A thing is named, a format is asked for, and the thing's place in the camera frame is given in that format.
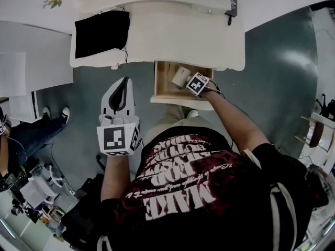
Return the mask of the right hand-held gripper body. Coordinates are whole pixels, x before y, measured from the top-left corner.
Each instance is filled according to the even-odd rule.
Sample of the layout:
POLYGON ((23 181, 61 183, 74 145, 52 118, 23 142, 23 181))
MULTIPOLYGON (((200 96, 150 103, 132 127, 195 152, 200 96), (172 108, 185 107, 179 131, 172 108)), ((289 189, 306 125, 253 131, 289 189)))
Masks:
POLYGON ((186 89, 191 92, 194 96, 200 97, 201 92, 205 89, 209 83, 210 78, 203 76, 201 73, 197 72, 186 84, 186 89))

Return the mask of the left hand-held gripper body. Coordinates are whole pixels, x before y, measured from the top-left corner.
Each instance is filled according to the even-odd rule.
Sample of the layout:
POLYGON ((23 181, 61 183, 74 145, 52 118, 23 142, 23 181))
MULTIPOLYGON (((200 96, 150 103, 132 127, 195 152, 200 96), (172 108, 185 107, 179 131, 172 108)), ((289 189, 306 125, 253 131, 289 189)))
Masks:
POLYGON ((132 155, 139 138, 137 116, 99 116, 100 126, 97 136, 100 151, 108 156, 132 155))

